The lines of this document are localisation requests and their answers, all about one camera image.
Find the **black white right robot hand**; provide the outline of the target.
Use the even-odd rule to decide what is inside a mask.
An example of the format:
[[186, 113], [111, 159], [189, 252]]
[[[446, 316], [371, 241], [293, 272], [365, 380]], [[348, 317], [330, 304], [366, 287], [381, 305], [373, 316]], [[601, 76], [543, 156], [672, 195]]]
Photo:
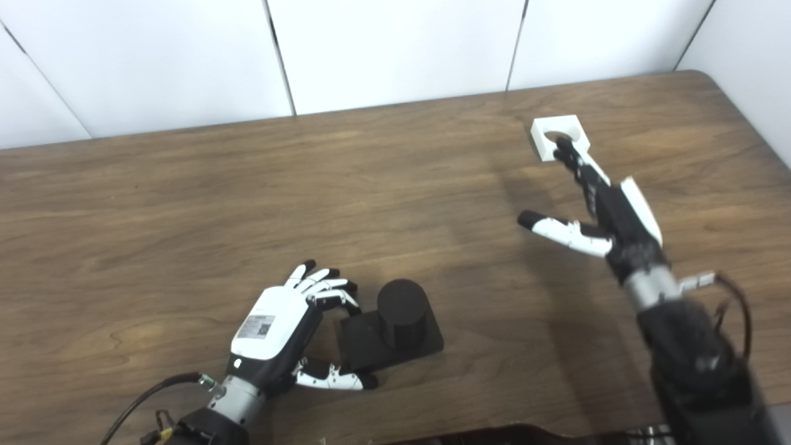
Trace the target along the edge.
[[556, 145], [553, 155], [582, 189], [594, 223], [523, 210], [518, 224], [571, 250], [604, 258], [620, 285], [636, 271], [668, 266], [658, 223], [633, 178], [613, 185], [590, 155], [576, 149], [570, 137], [557, 138]]

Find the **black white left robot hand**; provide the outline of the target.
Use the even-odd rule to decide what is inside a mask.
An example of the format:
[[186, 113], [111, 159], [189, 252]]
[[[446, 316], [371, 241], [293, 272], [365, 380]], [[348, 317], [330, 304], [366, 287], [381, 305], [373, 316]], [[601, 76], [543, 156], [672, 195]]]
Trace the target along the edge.
[[336, 391], [373, 391], [376, 375], [351, 371], [305, 350], [327, 311], [362, 314], [354, 298], [358, 286], [338, 269], [298, 265], [284, 284], [266, 288], [232, 338], [226, 374], [241, 378], [272, 398], [300, 385]]

